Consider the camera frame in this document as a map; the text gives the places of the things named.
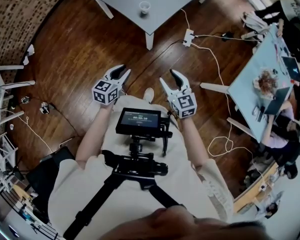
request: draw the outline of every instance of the camera rig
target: camera rig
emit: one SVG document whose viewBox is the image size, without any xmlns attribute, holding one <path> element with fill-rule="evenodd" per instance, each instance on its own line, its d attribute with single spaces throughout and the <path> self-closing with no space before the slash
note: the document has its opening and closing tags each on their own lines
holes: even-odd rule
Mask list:
<svg viewBox="0 0 300 240">
<path fill-rule="evenodd" d="M 143 191 L 149 191 L 166 208 L 179 205 L 155 181 L 155 176 L 168 174 L 168 166 L 165 163 L 154 161 L 153 153 L 141 153 L 140 140 L 154 142 L 156 138 L 162 138 L 163 156 L 166 155 L 168 138 L 172 137 L 169 124 L 170 115 L 168 114 L 168 118 L 161 118 L 160 111 L 134 108 L 122 110 L 115 130 L 117 134 L 131 136 L 130 156 L 102 150 L 105 164 L 113 168 L 112 173 L 86 207 L 77 213 L 75 220 L 63 234 L 66 240 L 74 240 L 80 231 L 89 225 L 93 216 L 112 192 L 126 180 L 139 182 Z"/>
</svg>

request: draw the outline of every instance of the white shelf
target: white shelf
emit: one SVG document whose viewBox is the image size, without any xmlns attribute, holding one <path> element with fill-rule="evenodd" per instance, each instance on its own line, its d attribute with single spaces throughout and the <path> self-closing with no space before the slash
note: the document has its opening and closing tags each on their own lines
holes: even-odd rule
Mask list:
<svg viewBox="0 0 300 240">
<path fill-rule="evenodd" d="M 10 191 L 12 188 L 12 179 L 14 175 L 3 175 L 3 172 L 7 170 L 7 163 L 13 168 L 16 166 L 16 151 L 12 143 L 9 141 L 5 132 L 0 135 L 0 192 L 2 190 Z"/>
</svg>

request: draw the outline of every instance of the forearm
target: forearm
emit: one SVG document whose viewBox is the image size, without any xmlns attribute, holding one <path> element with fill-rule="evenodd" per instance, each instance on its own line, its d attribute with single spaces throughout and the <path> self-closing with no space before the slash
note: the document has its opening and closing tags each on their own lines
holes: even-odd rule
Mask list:
<svg viewBox="0 0 300 240">
<path fill-rule="evenodd" d="M 192 118 L 187 117 L 181 119 L 181 124 L 188 160 L 194 165 L 194 167 L 199 168 L 209 158 L 207 149 Z"/>
<path fill-rule="evenodd" d="M 79 145 L 76 161 L 87 162 L 90 157 L 99 155 L 109 125 L 112 107 L 113 104 L 100 108 Z"/>
<path fill-rule="evenodd" d="M 284 24 L 285 24 L 285 21 L 282 18 L 280 18 L 279 19 L 279 26 L 278 26 L 280 30 L 284 29 Z"/>
<path fill-rule="evenodd" d="M 274 124 L 274 117 L 270 117 L 269 118 L 269 122 L 268 125 L 266 126 L 264 133 L 263 133 L 263 138 L 261 143 L 265 146 L 268 145 L 269 140 L 270 140 L 270 134 L 271 134 L 271 130 L 272 130 L 272 125 Z"/>
<path fill-rule="evenodd" d="M 286 110 L 286 109 L 291 108 L 291 107 L 292 107 L 292 104 L 290 103 L 290 101 L 289 101 L 289 100 L 286 100 L 286 101 L 282 104 L 282 106 L 280 107 L 280 111 Z"/>
</svg>

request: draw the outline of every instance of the laptop screen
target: laptop screen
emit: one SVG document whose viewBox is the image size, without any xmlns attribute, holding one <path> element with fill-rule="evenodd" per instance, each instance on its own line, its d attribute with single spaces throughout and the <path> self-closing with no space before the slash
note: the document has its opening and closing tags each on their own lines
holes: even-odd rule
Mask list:
<svg viewBox="0 0 300 240">
<path fill-rule="evenodd" d="M 277 89 L 275 92 L 274 100 L 270 102 L 264 113 L 266 115 L 276 115 L 279 112 L 282 104 L 284 103 L 289 90 L 289 87 Z"/>
<path fill-rule="evenodd" d="M 282 61 L 290 75 L 292 80 L 298 81 L 300 83 L 300 69 L 295 57 L 285 57 L 282 56 Z"/>
</svg>

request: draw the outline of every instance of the wooden floor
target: wooden floor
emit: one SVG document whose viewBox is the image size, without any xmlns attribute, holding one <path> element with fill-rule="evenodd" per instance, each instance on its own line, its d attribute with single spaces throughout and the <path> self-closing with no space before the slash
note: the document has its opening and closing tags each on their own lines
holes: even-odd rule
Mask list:
<svg viewBox="0 0 300 240">
<path fill-rule="evenodd" d="M 246 0 L 206 0 L 203 4 L 198 1 L 184 8 L 195 34 L 233 31 L 235 37 L 240 37 L 247 31 L 240 21 L 244 11 L 252 10 Z M 142 98 L 145 89 L 152 87 L 154 103 L 168 107 L 159 77 L 172 85 L 169 69 L 173 68 L 190 81 L 198 103 L 193 119 L 206 147 L 214 137 L 227 136 L 230 124 L 226 121 L 229 113 L 225 96 L 199 87 L 200 82 L 221 83 L 216 61 L 209 51 L 176 43 L 141 74 L 171 43 L 183 39 L 187 28 L 184 13 L 177 12 L 155 32 L 153 49 L 148 51 L 144 32 L 114 9 L 111 11 L 113 19 L 109 19 L 94 0 L 63 0 L 38 33 L 34 41 L 35 54 L 30 57 L 29 65 L 17 75 L 16 81 L 35 79 L 36 85 L 17 88 L 14 95 L 19 99 L 30 95 L 53 103 L 82 137 L 96 115 L 91 87 L 107 69 L 126 64 L 132 69 L 126 84 L 128 94 Z M 252 44 L 240 40 L 223 42 L 209 37 L 194 42 L 212 49 L 225 85 L 231 84 L 252 56 Z M 41 114 L 38 99 L 21 107 L 29 117 L 28 124 L 56 151 L 61 142 L 76 132 L 56 110 Z M 12 123 L 14 130 L 8 131 L 9 137 L 19 148 L 18 156 L 32 169 L 50 152 L 21 120 L 17 118 Z M 231 139 L 235 147 L 251 146 L 245 134 L 237 135 L 234 131 Z M 72 142 L 74 154 L 79 142 L 78 137 Z M 211 150 L 215 154 L 223 153 L 224 144 L 224 140 L 218 140 Z M 251 155 L 244 149 L 216 158 L 234 197 L 240 194 L 239 182 L 250 160 Z"/>
</svg>

